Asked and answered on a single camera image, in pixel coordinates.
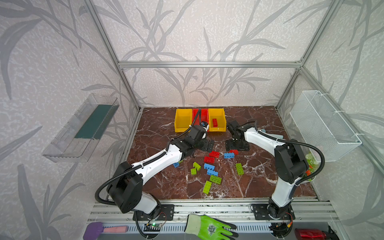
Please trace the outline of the green work glove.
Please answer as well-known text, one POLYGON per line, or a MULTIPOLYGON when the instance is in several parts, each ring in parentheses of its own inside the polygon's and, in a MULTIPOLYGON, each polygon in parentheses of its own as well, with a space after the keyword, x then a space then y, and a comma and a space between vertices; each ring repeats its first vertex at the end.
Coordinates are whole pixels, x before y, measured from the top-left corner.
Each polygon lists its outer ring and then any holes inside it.
POLYGON ((235 240, 239 234, 237 226, 207 215, 188 215, 186 234, 195 235, 201 240, 235 240))

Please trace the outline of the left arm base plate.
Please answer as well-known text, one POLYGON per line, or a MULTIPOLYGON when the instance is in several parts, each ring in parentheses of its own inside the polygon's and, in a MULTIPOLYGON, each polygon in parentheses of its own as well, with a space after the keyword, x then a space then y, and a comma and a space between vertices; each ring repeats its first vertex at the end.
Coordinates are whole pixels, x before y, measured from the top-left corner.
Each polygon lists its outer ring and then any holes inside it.
POLYGON ((159 221, 172 221, 175 213, 175 205, 172 204, 160 204, 155 209, 146 214, 142 211, 135 211, 133 220, 134 221, 149 221, 149 220, 159 220, 159 221))

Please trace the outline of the small green lego brick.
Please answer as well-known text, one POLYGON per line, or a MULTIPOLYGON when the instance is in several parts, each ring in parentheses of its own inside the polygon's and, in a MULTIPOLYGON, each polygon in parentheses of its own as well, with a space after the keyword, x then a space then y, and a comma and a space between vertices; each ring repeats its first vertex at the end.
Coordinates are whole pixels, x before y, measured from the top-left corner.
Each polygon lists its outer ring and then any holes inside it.
POLYGON ((191 175, 194 176, 196 174, 197 174, 197 169, 196 168, 191 169, 191 175))

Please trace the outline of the red tool at bottom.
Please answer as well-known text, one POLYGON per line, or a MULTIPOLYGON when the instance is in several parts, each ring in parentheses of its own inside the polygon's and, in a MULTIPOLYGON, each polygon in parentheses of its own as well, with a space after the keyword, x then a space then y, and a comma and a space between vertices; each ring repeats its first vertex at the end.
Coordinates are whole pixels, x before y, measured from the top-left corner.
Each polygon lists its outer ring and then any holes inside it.
POLYGON ((326 232, 317 229, 295 229, 295 236, 297 240, 339 240, 333 230, 326 232))

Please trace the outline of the left yellow bin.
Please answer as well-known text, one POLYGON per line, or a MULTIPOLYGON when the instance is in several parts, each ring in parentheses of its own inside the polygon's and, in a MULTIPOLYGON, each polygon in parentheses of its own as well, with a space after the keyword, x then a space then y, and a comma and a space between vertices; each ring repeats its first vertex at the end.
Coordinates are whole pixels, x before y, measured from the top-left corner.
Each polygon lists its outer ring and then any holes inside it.
POLYGON ((192 124, 192 117, 192 109, 177 109, 174 121, 175 132, 182 133, 186 131, 192 124))

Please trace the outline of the clear plastic wall shelf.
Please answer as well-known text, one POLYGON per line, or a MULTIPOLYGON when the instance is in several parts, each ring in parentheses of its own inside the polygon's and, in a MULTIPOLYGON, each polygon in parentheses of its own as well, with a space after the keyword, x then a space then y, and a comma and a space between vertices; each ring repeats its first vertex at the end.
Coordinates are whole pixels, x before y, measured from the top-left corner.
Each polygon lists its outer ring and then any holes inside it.
POLYGON ((90 94, 42 156, 54 163, 86 163, 120 104, 118 98, 90 94))

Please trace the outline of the blue lego brick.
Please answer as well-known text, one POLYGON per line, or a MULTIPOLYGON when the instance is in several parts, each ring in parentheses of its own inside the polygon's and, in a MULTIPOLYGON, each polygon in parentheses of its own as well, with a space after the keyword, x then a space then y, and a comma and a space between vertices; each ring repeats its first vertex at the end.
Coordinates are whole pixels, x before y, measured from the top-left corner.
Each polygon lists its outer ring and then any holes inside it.
POLYGON ((234 153, 224 153, 224 159, 233 159, 234 157, 234 153))
POLYGON ((215 166, 205 163, 204 164, 204 169, 205 170, 214 170, 215 166))
POLYGON ((218 172, 214 171, 214 170, 207 170, 207 174, 210 175, 210 176, 218 176, 218 172))

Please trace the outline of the green lego brick lower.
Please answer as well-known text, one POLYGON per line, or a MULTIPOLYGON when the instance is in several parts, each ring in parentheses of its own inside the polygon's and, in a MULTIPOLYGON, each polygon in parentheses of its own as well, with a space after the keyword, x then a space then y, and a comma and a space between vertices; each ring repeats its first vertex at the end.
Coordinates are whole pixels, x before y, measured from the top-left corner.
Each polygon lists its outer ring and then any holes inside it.
POLYGON ((217 185, 220 185, 222 183, 222 178, 211 175, 210 176, 210 182, 215 183, 217 185))

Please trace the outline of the small circuit board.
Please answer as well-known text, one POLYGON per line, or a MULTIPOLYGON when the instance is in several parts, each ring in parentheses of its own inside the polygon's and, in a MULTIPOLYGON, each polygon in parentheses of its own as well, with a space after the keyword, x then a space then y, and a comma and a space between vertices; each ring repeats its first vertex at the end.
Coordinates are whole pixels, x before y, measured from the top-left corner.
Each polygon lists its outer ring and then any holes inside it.
POLYGON ((148 223, 144 224, 144 232, 160 232, 163 224, 161 223, 148 223))

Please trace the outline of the green lego brick center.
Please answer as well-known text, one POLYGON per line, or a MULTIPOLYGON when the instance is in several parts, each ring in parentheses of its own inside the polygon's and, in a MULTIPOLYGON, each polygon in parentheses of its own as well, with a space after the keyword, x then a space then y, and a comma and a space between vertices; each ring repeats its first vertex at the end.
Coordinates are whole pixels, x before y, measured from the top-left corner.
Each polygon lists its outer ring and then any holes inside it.
POLYGON ((193 167, 194 167, 197 171, 200 171, 200 170, 201 170, 201 166, 200 166, 197 162, 194 162, 194 163, 193 163, 193 167))

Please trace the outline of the right yellow bin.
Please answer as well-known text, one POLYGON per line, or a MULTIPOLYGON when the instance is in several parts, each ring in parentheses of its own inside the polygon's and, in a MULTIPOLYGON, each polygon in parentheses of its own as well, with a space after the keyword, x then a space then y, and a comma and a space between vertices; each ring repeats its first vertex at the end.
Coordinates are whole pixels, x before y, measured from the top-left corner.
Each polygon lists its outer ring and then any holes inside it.
POLYGON ((225 132, 227 121, 224 109, 209 109, 210 132, 225 132))

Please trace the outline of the yellow bin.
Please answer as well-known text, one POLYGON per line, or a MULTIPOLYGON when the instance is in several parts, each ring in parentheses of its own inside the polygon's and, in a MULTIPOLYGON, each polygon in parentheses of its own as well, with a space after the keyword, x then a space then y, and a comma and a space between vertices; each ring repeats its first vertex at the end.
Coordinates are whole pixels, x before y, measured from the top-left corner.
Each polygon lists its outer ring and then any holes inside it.
POLYGON ((186 131, 192 124, 192 117, 192 109, 177 109, 174 121, 175 132, 182 133, 186 131))
POLYGON ((227 121, 224 109, 209 109, 210 132, 225 132, 227 121))

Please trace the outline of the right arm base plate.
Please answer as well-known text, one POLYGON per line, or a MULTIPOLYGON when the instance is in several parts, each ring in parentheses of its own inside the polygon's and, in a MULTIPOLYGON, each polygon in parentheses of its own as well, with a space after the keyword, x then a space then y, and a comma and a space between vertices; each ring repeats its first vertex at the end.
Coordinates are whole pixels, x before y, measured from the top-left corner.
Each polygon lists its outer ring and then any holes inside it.
POLYGON ((283 208, 278 208, 270 204, 251 204, 251 211, 254 214, 255 220, 282 221, 296 219, 291 204, 283 208))

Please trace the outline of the potted plant red flowers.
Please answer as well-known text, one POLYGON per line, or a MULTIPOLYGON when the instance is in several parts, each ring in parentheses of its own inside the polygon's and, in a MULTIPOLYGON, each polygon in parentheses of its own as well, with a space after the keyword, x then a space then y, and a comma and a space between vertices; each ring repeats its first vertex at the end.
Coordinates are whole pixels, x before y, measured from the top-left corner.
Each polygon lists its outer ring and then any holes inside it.
POLYGON ((319 165, 318 161, 316 160, 316 158, 312 153, 306 154, 306 159, 309 164, 309 169, 306 171, 305 177, 313 174, 318 169, 318 165, 319 165))

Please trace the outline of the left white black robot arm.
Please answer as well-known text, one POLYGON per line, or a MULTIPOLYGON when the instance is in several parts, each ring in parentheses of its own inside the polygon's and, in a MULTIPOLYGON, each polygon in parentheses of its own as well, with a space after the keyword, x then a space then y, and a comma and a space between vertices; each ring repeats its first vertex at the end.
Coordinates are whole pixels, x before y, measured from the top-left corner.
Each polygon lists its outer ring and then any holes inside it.
POLYGON ((155 219, 161 214, 161 203, 153 195, 143 192, 143 186, 156 174, 192 156, 206 142, 207 122, 191 125, 184 135, 171 140, 165 149, 147 159, 129 164, 121 163, 113 177, 95 192, 98 203, 117 206, 125 214, 142 212, 155 219))

